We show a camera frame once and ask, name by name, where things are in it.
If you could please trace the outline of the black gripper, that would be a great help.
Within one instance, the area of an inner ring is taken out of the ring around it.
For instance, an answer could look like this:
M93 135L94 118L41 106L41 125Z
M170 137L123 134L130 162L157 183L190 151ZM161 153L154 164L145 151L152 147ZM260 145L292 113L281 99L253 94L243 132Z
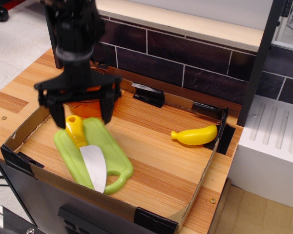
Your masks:
M121 96L122 78L102 74L90 68L94 48L73 52L56 47L55 54L63 63L63 72L55 78L36 83L40 105L49 108L56 125L65 129L63 103L99 99L101 116L108 124L113 115L114 103Z

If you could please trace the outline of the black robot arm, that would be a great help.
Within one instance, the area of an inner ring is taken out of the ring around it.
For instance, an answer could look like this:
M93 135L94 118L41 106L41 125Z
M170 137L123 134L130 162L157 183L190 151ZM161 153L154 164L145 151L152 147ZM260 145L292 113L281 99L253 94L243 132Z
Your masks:
M65 128L63 104L98 100L104 123L111 121L121 96L120 77L90 67L94 45L105 32L105 22L93 0L44 0L46 19L55 39L55 56L63 72L36 83L40 105L49 109L56 125Z

